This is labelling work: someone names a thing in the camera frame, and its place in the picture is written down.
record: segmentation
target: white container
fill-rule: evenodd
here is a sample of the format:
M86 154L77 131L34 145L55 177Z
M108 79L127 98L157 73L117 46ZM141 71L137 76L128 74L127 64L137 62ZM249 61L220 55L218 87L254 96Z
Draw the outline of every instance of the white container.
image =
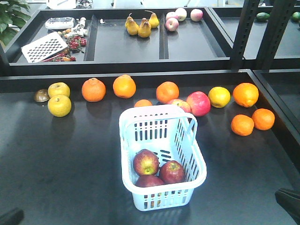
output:
M194 188L206 179L206 164L195 139L197 120L176 105L154 105L125 110L120 115L121 167L124 186L132 192L140 211L188 204ZM182 164L183 183L137 187L133 159L142 149L153 151L161 167L176 160Z

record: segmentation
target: yellow pear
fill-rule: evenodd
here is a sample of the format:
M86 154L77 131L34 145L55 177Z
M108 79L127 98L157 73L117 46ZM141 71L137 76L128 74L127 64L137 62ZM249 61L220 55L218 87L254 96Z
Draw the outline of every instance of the yellow pear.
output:
M138 35L141 38L147 38L151 34L151 25L148 21L145 21L143 24L140 25Z
M129 16L127 17L126 19L126 22L125 22L125 27L127 28L127 23L129 20L133 20L133 18L130 16L132 13L129 14Z
M142 27L144 25L145 22L149 22L146 18L142 19L142 22L140 24L140 27Z
M136 35L138 31L139 31L139 25L133 19L130 19L127 23L128 34Z
M148 11L148 10L145 10L145 11L152 13L151 17L149 19L149 23L151 24L151 29L158 27L159 26L159 20L158 20L158 17L156 15L156 13L154 13L152 11Z

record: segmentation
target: tangerine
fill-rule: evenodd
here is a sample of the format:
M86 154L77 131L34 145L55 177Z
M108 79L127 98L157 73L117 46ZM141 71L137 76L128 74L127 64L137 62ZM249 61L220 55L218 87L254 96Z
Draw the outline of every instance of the tangerine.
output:
M240 83L233 89L232 96L237 104L249 108L258 100L258 89L254 84Z
M131 98L136 91L136 85L131 76L123 74L117 77L112 85L113 92L120 98Z
M179 88L177 84L166 81L156 88L156 98L163 104L167 104L170 100L179 97Z
M240 136L248 136L252 134L253 128L253 120L243 114L236 115L231 121L231 130Z
M141 99L136 102L135 107L142 107L142 106L152 106L152 102L147 99Z
M88 102L98 102L104 98L106 87L102 81L94 77L83 83L81 93Z
M269 109L257 109L252 115L254 127L259 130L269 130L275 122L275 115Z

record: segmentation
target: yellow apple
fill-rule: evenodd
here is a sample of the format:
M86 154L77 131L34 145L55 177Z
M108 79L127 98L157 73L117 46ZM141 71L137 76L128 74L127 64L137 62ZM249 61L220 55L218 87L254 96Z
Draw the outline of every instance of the yellow apple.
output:
M53 83L48 87L48 95L52 98L55 95L70 96L70 88L64 82Z
M65 95L55 95L48 101L49 112L56 117L63 117L71 111L71 100Z

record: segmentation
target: shelf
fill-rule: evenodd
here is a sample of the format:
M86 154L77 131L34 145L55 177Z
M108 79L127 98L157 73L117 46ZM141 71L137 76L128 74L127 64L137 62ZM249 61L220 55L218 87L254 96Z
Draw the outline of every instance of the shelf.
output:
M124 27L130 13L138 23L149 17L144 9L40 10L6 47L5 54L15 75L228 69L230 40L208 8L200 9L200 22L187 18L175 32L164 27L165 15L175 9L150 9L156 12L160 26L149 38L129 36ZM27 63L21 47L52 32L45 28L47 19L63 16L87 19L89 40L84 53L75 55L77 62Z
M1 205L5 212L24 210L24 224L140 225L149 224L285 224L292 218L275 200L279 188L300 189L296 162L287 152L300 149L299 134L250 70L159 72L130 74L137 85L130 99L114 95L112 84L120 74L39 75L0 77ZM97 103L81 95L83 82L93 76L104 82L106 96ZM33 101L34 92L54 82L71 88L71 113L53 117L47 103ZM198 117L196 140L207 164L206 181L194 190L187 206L140 212L123 186L120 168L118 118L136 101L147 98L158 104L156 87L164 81L178 84L180 98L193 91L206 94L214 86L231 93L241 82L259 89L251 108L233 99L221 109ZM239 113L251 116L255 109L271 109L272 130L254 130L241 137L231 131L231 119Z

